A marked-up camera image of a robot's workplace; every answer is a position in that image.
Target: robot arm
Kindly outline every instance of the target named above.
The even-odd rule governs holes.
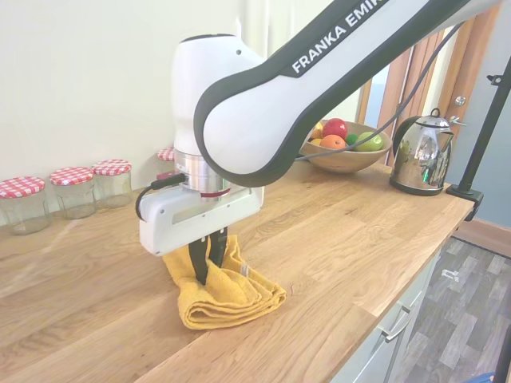
[[[163,255],[202,249],[219,231],[225,239],[260,209],[262,186],[284,175],[317,121],[427,34],[496,2],[334,0],[266,61],[231,35],[183,41],[172,114],[184,181],[137,200],[143,246]],[[204,254],[196,258],[203,270]]]
[[[193,119],[200,154],[234,184],[276,181],[336,105],[423,37],[497,2],[334,0],[265,62],[207,88]]]

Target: drawer handle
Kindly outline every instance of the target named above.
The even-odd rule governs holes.
[[[411,309],[409,307],[406,307],[405,305],[402,305],[401,309],[406,313],[408,318],[406,318],[403,324],[400,325],[397,329],[395,329],[393,333],[385,329],[382,330],[382,335],[385,337],[385,343],[391,343],[395,338],[401,335],[401,333],[404,330],[406,330],[406,327],[410,324],[410,320],[412,318],[410,316]]]

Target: fruit bowl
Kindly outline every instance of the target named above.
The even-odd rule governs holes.
[[[348,125],[348,132],[354,133],[357,136],[364,132],[375,132],[375,128],[366,125],[356,124],[355,122],[346,122]],[[333,173],[355,173],[359,170],[370,167],[392,148],[392,140],[384,132],[379,133],[383,139],[383,147],[377,152],[341,152],[335,153],[330,156],[315,157],[309,161],[318,168]],[[309,154],[332,152],[333,149],[324,148],[318,145],[306,142],[301,148],[300,154],[307,156]]]

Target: electric kettle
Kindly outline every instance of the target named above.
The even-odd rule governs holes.
[[[394,137],[390,184],[415,195],[437,195],[444,188],[454,133],[434,109],[430,116],[405,120]]]

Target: kettle lid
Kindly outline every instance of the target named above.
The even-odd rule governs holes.
[[[440,117],[439,108],[433,109],[429,116],[420,117],[415,122],[416,124],[427,126],[428,128],[450,128],[449,122],[445,118]]]

